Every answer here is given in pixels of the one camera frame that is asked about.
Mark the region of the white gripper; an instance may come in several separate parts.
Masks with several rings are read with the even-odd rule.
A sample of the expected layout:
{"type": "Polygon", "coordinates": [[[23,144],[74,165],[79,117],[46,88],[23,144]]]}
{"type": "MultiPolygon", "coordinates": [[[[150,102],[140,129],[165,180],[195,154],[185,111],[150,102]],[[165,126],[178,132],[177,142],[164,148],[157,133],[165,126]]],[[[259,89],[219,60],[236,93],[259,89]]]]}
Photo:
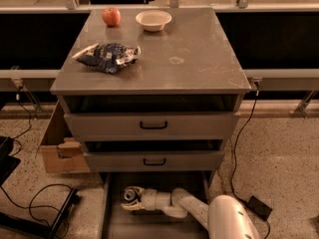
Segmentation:
{"type": "Polygon", "coordinates": [[[124,210],[127,211],[137,211],[137,210],[155,210],[156,209],[156,202],[157,202],[157,195],[158,192],[155,189],[146,189],[144,190],[142,187],[139,186],[130,186],[129,189],[134,189],[138,197],[141,197],[141,202],[137,200],[130,202],[130,203],[122,203],[121,206],[124,210]]]}

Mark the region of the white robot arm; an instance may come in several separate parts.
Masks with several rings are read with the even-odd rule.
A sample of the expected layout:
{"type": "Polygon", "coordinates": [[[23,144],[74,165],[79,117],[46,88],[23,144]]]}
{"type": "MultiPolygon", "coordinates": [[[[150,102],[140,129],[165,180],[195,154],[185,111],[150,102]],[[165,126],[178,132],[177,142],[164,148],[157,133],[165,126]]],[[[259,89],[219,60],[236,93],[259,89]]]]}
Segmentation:
{"type": "Polygon", "coordinates": [[[229,195],[219,195],[206,204],[182,188],[162,192],[129,186],[124,199],[122,207],[127,211],[159,210],[174,218],[191,214],[207,230],[209,239],[260,239],[244,207],[229,195]]]}

